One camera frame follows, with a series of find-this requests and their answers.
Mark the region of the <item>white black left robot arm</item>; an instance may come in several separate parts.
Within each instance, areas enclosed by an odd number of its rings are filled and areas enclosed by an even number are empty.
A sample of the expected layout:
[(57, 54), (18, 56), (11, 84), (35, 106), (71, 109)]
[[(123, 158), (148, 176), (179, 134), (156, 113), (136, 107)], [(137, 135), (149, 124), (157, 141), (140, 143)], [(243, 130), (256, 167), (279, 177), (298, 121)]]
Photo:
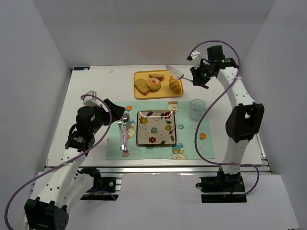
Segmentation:
[(71, 127), (60, 163), (53, 168), (51, 178), (35, 199), (28, 199), (25, 215), (32, 230), (64, 230), (69, 213), (87, 191), (101, 187), (100, 171), (89, 167), (79, 170), (89, 150), (95, 144), (95, 134), (101, 126), (109, 126), (122, 118), (125, 108), (105, 99), (83, 97), (76, 123)]

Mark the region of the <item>pink sugared donut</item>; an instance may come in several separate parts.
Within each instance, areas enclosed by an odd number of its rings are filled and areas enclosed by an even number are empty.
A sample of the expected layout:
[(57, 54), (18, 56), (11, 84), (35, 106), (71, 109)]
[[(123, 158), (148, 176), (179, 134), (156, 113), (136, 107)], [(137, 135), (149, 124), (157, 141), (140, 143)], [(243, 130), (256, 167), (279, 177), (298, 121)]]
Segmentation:
[(151, 77), (147, 80), (146, 82), (147, 87), (151, 90), (151, 91), (157, 91), (161, 88), (161, 82), (159, 79), (155, 78), (155, 77)]

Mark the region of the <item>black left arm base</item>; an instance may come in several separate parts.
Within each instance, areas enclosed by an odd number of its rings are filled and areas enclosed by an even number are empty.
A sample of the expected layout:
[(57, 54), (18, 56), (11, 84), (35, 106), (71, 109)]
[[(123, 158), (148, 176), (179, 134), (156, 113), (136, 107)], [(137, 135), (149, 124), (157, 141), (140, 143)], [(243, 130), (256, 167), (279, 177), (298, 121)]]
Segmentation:
[(81, 200), (117, 200), (119, 196), (119, 178), (114, 176), (103, 176), (98, 168), (86, 167), (78, 170), (75, 179), (79, 175), (89, 175), (91, 187), (81, 197)]

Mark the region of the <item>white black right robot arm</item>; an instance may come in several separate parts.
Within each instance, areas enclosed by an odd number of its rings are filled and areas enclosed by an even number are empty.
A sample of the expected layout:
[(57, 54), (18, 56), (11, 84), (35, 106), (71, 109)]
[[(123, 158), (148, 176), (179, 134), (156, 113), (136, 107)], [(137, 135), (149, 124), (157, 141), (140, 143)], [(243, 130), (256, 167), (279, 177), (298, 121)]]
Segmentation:
[(240, 66), (233, 58), (225, 57), (221, 45), (208, 48), (207, 55), (208, 58), (204, 59), (200, 52), (192, 51), (189, 54), (187, 59), (193, 64), (190, 68), (192, 83), (207, 88), (209, 80), (215, 77), (228, 96), (232, 107), (225, 124), (229, 140), (220, 168), (225, 175), (235, 175), (240, 172), (247, 145), (259, 132), (264, 106), (249, 95), (240, 78)]

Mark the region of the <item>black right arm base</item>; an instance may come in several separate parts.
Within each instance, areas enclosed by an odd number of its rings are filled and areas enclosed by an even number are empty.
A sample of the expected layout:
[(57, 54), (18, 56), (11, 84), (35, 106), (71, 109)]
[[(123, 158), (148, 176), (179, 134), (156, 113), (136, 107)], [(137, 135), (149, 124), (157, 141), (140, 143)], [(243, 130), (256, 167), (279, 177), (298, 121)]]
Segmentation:
[(246, 203), (245, 185), (241, 173), (225, 174), (219, 169), (216, 176), (204, 176), (195, 184), (201, 190), (204, 204)]

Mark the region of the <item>steel spatula wooden handle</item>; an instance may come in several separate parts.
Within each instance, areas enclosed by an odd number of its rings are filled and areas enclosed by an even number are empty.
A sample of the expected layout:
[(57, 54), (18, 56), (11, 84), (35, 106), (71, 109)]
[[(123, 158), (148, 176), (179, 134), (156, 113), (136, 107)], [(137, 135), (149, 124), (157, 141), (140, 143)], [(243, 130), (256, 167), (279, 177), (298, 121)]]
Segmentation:
[(202, 88), (209, 89), (209, 87), (205, 84), (195, 83), (193, 80), (185, 78), (184, 74), (175, 67), (166, 65), (165, 68), (176, 80), (184, 79), (184, 80), (191, 82), (194, 86), (200, 86)]

